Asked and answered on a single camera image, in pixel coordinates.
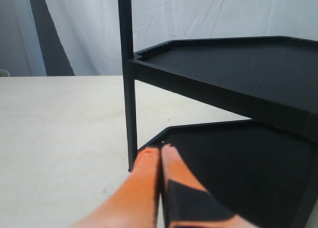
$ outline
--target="vertical post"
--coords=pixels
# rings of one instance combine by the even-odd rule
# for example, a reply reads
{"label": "vertical post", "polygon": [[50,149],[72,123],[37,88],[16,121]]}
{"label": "vertical post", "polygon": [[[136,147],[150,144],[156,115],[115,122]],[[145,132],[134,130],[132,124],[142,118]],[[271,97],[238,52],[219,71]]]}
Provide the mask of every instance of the vertical post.
{"label": "vertical post", "polygon": [[129,59],[134,57],[131,0],[118,0],[121,52],[123,63],[125,113],[128,143],[129,171],[137,157],[137,125],[135,99],[135,67]]}

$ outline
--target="black shelf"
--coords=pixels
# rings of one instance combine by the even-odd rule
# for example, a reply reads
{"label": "black shelf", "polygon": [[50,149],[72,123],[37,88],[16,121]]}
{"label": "black shelf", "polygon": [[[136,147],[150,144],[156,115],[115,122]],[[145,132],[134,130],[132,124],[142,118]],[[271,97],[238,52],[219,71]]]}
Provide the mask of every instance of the black shelf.
{"label": "black shelf", "polygon": [[178,40],[135,54],[136,79],[317,141],[318,42]]}
{"label": "black shelf", "polygon": [[318,195],[317,144],[252,120],[169,127],[145,146],[164,144],[232,212],[262,228],[305,226]]}

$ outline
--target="black tray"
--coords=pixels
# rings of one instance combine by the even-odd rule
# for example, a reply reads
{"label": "black tray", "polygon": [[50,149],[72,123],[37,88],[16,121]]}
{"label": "black tray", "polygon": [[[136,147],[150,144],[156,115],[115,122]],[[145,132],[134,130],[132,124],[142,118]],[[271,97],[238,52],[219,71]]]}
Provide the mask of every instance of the black tray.
{"label": "black tray", "polygon": [[137,52],[136,79],[318,140],[318,42],[179,40]]}
{"label": "black tray", "polygon": [[262,228],[304,227],[317,200],[317,146],[261,123],[170,127],[145,146],[174,145],[198,180]]}

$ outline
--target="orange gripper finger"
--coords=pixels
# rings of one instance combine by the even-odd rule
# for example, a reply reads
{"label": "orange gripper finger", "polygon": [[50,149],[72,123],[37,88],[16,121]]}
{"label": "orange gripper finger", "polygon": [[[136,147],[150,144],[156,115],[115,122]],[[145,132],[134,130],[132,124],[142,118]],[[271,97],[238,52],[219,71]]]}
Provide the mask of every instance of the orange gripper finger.
{"label": "orange gripper finger", "polygon": [[197,180],[177,149],[161,149],[169,228],[256,228],[217,201]]}
{"label": "orange gripper finger", "polygon": [[159,149],[140,151],[133,171],[115,194],[72,228],[155,228],[159,169]]}

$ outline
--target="white fabric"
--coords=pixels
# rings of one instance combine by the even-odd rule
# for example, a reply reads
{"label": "white fabric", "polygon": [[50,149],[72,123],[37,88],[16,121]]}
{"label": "white fabric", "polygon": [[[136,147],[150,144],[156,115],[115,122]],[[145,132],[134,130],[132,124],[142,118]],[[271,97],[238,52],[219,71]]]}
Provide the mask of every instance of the white fabric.
{"label": "white fabric", "polygon": [[[76,75],[120,75],[117,0],[46,0]],[[171,39],[318,40],[317,0],[132,0],[134,49]]]}

